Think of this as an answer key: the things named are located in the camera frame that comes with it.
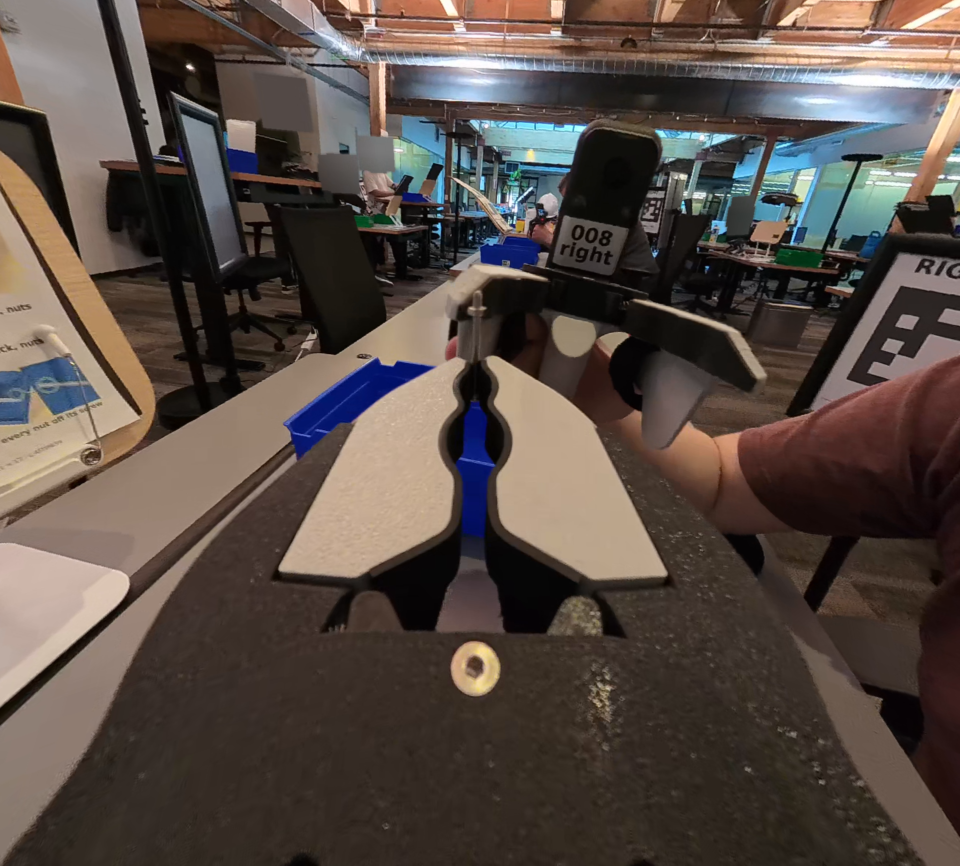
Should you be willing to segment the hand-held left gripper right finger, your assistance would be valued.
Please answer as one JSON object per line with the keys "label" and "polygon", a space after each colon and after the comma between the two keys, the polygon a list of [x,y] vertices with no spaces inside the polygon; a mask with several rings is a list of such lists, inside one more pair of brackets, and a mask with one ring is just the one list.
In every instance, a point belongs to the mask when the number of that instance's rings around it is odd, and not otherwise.
{"label": "hand-held left gripper right finger", "polygon": [[484,360],[486,568],[508,633],[545,633],[571,597],[660,589],[669,573],[593,422]]}

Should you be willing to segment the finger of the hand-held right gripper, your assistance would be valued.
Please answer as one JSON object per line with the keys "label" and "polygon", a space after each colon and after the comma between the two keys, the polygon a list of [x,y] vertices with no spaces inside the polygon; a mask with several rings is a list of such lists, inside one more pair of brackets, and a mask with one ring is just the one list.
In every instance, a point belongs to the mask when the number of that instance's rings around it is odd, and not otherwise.
{"label": "finger of the hand-held right gripper", "polygon": [[532,272],[474,264],[450,286],[446,298],[446,317],[456,324],[456,356],[470,363],[472,321],[467,316],[472,295],[483,292],[486,316],[483,333],[483,359],[497,353],[499,332],[505,319],[513,314],[539,314],[547,306],[549,282]]}
{"label": "finger of the hand-held right gripper", "polygon": [[625,403],[642,414],[649,449],[669,447],[718,383],[752,393],[766,382],[744,336],[723,323],[632,300],[625,332]]}

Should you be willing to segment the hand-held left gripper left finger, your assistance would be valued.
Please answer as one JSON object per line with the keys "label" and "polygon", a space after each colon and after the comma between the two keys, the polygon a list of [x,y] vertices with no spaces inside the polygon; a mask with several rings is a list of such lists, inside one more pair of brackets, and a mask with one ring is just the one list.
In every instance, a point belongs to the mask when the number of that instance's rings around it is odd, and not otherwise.
{"label": "hand-held left gripper left finger", "polygon": [[388,597],[402,628],[435,629],[460,566],[457,457],[469,369],[458,357],[431,367],[309,451],[346,428],[279,579],[372,589]]}

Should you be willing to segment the person's right hand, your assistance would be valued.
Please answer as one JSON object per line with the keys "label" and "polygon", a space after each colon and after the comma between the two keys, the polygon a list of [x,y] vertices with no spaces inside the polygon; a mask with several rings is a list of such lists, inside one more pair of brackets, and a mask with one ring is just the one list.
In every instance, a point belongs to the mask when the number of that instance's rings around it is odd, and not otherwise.
{"label": "person's right hand", "polygon": [[[539,316],[513,314],[502,323],[496,353],[534,379],[540,372],[548,326]],[[611,380],[612,351],[601,340],[593,345],[572,402],[599,428],[624,431],[640,428],[642,415],[619,396]]]}

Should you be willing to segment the grey trash can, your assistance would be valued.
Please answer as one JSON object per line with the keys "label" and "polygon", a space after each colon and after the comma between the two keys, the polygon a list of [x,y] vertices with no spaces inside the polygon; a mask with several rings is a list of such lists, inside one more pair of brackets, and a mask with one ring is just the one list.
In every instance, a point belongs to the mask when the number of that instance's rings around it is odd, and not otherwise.
{"label": "grey trash can", "polygon": [[807,330],[813,308],[780,300],[759,302],[746,331],[750,343],[779,349],[795,349]]}

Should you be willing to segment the black mesh office chair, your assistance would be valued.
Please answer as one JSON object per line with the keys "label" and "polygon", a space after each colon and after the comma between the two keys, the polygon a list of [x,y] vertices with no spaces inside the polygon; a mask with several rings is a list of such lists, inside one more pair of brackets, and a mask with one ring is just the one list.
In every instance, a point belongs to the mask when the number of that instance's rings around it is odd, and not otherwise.
{"label": "black mesh office chair", "polygon": [[353,211],[284,209],[281,215],[303,315],[318,333],[323,353],[342,353],[387,321]]}
{"label": "black mesh office chair", "polygon": [[656,255],[658,274],[651,292],[651,299],[656,303],[670,305],[672,290],[682,268],[694,255],[703,234],[711,230],[713,222],[708,214],[673,212],[666,245]]}

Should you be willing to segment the wooden top desk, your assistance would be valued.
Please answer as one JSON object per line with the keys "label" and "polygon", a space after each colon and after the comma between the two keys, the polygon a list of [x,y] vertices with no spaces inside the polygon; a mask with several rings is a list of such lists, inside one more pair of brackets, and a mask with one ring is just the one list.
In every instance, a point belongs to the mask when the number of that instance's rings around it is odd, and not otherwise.
{"label": "wooden top desk", "polygon": [[703,255],[707,263],[719,266],[721,284],[716,294],[716,308],[722,315],[738,313],[735,298],[741,282],[749,277],[762,281],[773,279],[774,298],[783,299],[790,281],[794,279],[826,287],[828,283],[839,280],[842,274],[841,265],[836,262],[829,262],[827,266],[822,263],[798,265],[793,262],[778,262],[776,258],[731,253],[719,245],[699,244],[697,253]]}
{"label": "wooden top desk", "polygon": [[[418,281],[422,275],[418,273],[430,265],[430,228],[427,225],[387,225],[377,224],[366,217],[355,217],[359,234],[364,237],[379,237],[389,245],[393,272],[392,278],[399,281]],[[418,248],[419,259],[411,261],[409,245],[415,242]]]}

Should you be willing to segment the person's maroon shirt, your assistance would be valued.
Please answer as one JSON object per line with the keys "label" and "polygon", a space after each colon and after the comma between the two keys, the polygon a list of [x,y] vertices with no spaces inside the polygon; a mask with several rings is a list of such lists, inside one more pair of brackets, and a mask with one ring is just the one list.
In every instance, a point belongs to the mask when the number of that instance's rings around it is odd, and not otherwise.
{"label": "person's maroon shirt", "polygon": [[935,543],[942,581],[919,626],[918,769],[959,823],[959,360],[743,431],[746,484],[788,528]]}

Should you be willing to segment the black swivel office chair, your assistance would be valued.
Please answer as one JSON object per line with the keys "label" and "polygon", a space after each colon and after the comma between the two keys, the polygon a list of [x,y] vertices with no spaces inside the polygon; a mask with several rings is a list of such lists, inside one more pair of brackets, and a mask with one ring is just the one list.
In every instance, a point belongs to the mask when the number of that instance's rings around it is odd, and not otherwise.
{"label": "black swivel office chair", "polygon": [[236,331],[250,334],[258,331],[266,334],[272,340],[275,352],[286,350],[285,338],[274,329],[274,325],[292,323],[292,332],[297,330],[294,321],[281,320],[278,317],[261,315],[252,312],[248,302],[261,300],[260,286],[279,280],[285,267],[276,257],[248,257],[229,276],[222,281],[222,293],[225,297],[235,294],[237,309],[228,315],[227,328],[230,333]]}

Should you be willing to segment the instruction sheet on stand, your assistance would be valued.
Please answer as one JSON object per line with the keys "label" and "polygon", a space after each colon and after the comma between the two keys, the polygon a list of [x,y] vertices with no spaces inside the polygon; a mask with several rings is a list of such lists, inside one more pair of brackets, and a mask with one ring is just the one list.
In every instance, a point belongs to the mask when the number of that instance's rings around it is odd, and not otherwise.
{"label": "instruction sheet on stand", "polygon": [[105,438],[102,464],[95,467],[66,466],[54,469],[21,487],[2,493],[2,515],[113,464],[145,437],[156,411],[150,380],[126,335],[106,305],[79,256],[63,233],[54,213],[30,177],[9,157],[1,158],[2,199],[13,206],[33,248],[53,276],[54,289],[65,301],[71,318],[83,328],[84,340],[104,359],[121,392],[139,410],[139,419]]}

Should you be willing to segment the white stand base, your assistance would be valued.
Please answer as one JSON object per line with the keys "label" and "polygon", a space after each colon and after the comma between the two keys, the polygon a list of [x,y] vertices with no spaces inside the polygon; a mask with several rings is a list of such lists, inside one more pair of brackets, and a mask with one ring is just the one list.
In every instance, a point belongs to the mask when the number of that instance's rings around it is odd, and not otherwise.
{"label": "white stand base", "polygon": [[126,573],[41,549],[1,545],[1,705],[127,597]]}

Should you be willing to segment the printed instruction sheet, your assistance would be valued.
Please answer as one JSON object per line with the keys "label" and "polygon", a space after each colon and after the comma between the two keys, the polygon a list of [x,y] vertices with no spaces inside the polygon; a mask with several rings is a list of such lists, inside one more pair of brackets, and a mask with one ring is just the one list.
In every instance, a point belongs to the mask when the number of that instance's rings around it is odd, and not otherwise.
{"label": "printed instruction sheet", "polygon": [[102,446],[107,436],[133,425],[139,410],[85,341],[84,329],[70,317],[6,198],[1,254],[1,483],[6,493],[56,468],[83,467],[79,454],[92,440],[73,370],[35,335],[37,326],[53,326],[76,359]]}

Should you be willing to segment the black pole floor stand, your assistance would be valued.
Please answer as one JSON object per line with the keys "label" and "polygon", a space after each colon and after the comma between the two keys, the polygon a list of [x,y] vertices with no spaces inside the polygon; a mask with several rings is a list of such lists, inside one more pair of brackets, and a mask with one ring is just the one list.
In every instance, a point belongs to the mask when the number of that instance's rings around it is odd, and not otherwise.
{"label": "black pole floor stand", "polygon": [[189,369],[189,385],[172,390],[156,403],[158,423],[167,430],[186,426],[199,417],[234,397],[238,389],[212,383],[207,379],[201,360],[197,334],[186,296],[186,289],[177,249],[170,247],[171,230],[163,200],[160,178],[153,159],[138,95],[138,87],[131,64],[128,47],[119,20],[115,0],[96,0],[102,20],[110,59],[121,96],[127,128],[133,145],[136,165],[144,194],[148,219],[157,241],[164,265],[167,283],[174,307],[174,315],[180,332],[183,351]]}

